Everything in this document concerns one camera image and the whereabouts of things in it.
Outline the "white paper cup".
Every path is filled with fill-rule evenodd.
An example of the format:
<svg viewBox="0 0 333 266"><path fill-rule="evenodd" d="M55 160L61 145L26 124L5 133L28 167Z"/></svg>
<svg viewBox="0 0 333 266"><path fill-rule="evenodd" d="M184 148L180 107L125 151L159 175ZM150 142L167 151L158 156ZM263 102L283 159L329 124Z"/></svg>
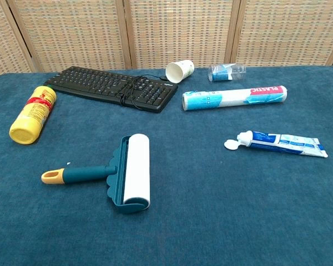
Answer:
<svg viewBox="0 0 333 266"><path fill-rule="evenodd" d="M180 83L194 72L194 63L191 60L182 60L169 63L165 68L165 76L172 83Z"/></svg>

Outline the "plastic wrap roll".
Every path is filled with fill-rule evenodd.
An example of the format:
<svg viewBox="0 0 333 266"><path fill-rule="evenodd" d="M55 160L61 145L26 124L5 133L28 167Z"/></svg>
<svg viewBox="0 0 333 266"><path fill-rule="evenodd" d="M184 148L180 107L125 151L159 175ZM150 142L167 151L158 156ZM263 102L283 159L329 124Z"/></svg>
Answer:
<svg viewBox="0 0 333 266"><path fill-rule="evenodd" d="M285 101L286 98L287 88L283 85L222 91L188 91L182 96L182 105L187 111L278 103Z"/></svg>

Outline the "yellow bottle with red label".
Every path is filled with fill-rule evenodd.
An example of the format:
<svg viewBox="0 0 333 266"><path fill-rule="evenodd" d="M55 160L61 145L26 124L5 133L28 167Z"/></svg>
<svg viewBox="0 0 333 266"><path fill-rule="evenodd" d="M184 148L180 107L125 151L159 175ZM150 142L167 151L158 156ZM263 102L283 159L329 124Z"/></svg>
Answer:
<svg viewBox="0 0 333 266"><path fill-rule="evenodd" d="M50 87L36 87L10 127L11 139L24 145L34 143L39 137L56 99L56 93Z"/></svg>

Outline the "black computer keyboard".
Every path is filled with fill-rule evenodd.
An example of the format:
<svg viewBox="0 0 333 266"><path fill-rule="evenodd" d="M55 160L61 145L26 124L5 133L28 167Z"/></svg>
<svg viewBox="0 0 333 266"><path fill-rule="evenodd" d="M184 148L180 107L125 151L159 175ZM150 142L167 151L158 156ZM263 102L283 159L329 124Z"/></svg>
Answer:
<svg viewBox="0 0 333 266"><path fill-rule="evenodd" d="M150 74L131 76L78 66L61 71L44 85L61 93L150 112L161 112L178 89Z"/></svg>

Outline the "teal lint roller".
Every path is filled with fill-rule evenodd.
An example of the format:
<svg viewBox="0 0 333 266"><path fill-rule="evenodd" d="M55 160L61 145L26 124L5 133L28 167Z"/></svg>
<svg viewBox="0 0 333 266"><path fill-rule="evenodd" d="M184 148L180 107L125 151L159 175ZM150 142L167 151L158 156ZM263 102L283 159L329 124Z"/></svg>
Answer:
<svg viewBox="0 0 333 266"><path fill-rule="evenodd" d="M41 175L45 184L106 180L107 196L120 213L135 213L150 205L150 145L145 134L121 139L107 165L61 168Z"/></svg>

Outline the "clear plastic bottle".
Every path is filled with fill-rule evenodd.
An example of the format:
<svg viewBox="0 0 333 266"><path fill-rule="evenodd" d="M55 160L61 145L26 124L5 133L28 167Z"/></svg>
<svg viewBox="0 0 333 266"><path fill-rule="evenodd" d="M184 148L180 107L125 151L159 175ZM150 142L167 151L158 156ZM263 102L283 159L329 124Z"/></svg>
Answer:
<svg viewBox="0 0 333 266"><path fill-rule="evenodd" d="M240 63L211 65L208 71L210 82L240 80L246 74L246 66Z"/></svg>

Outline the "blue and white toothpaste tube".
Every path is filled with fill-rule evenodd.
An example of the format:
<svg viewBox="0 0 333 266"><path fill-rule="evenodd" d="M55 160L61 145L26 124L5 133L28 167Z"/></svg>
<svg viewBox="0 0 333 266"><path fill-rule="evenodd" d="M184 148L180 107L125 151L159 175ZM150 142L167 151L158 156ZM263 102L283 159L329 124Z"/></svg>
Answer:
<svg viewBox="0 0 333 266"><path fill-rule="evenodd" d="M224 142L225 148L229 150L237 150L241 145L267 151L328 158L328 154L318 138L249 130L239 133L236 140Z"/></svg>

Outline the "woven wooden folding screen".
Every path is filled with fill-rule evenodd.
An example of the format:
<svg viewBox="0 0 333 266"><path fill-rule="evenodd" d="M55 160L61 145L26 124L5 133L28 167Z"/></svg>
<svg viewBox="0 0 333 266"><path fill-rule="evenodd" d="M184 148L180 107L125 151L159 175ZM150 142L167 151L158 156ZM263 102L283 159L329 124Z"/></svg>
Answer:
<svg viewBox="0 0 333 266"><path fill-rule="evenodd" d="M333 65L333 0L0 0L0 75Z"/></svg>

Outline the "blue table cloth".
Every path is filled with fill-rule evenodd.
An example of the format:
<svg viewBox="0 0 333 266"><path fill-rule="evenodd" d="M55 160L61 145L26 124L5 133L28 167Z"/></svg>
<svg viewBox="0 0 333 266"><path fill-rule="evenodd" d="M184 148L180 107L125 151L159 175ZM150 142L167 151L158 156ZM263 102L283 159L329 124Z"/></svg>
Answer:
<svg viewBox="0 0 333 266"><path fill-rule="evenodd" d="M58 94L39 139L9 128L51 73L0 75L0 266L333 266L333 66L196 69L165 109ZM183 109L188 91L283 85L283 102ZM318 138L328 158L239 146L246 131ZM150 207L121 214L105 181L42 173L104 165L125 135L150 140Z"/></svg>

